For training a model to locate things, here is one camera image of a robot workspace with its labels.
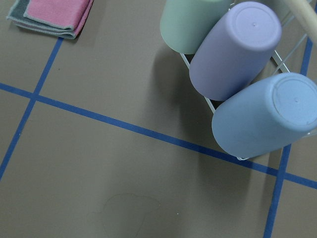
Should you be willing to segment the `pink cloth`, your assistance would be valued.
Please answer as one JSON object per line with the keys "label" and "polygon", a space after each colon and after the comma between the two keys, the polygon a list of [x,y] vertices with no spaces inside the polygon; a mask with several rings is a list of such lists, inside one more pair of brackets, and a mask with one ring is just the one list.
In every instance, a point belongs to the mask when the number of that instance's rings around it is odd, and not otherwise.
{"label": "pink cloth", "polygon": [[37,30],[75,39],[85,25],[92,4],[92,0],[31,0],[23,16]]}

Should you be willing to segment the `purple cup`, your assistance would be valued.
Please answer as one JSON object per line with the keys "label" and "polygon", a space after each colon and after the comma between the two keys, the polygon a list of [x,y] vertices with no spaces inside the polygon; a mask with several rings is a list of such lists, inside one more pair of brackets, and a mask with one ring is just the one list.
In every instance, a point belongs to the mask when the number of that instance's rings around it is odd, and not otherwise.
{"label": "purple cup", "polygon": [[204,97],[225,101],[244,89],[265,67],[282,34],[275,12],[245,1],[211,29],[190,62],[193,87]]}

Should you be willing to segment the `green cup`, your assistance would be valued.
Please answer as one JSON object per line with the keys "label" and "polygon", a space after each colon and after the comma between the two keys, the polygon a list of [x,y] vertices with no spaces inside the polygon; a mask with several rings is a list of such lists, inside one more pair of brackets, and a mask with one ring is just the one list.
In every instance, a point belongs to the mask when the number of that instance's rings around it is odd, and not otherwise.
{"label": "green cup", "polygon": [[232,0],[167,0],[160,19],[164,42],[178,53],[195,54],[232,3]]}

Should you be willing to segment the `grey cloth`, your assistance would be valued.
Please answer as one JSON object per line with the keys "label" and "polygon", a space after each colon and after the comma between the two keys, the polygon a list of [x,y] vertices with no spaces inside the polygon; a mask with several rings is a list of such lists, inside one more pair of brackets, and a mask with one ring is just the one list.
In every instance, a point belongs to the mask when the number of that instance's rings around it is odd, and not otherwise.
{"label": "grey cloth", "polygon": [[8,20],[11,20],[16,26],[28,30],[33,30],[36,32],[66,39],[76,38],[75,34],[71,30],[58,29],[56,27],[49,26],[47,24],[24,17],[24,13],[27,9],[28,3],[29,0],[16,0],[13,6],[10,8],[8,16],[6,18]]}

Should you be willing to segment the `blue cup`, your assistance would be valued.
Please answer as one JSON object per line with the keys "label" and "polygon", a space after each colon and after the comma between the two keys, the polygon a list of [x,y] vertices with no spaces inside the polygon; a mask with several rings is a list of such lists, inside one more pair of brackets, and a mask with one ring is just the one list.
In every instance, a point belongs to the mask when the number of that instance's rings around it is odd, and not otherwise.
{"label": "blue cup", "polygon": [[246,87],[214,112],[211,127],[226,153],[247,159],[291,144],[317,126],[317,85],[281,73]]}

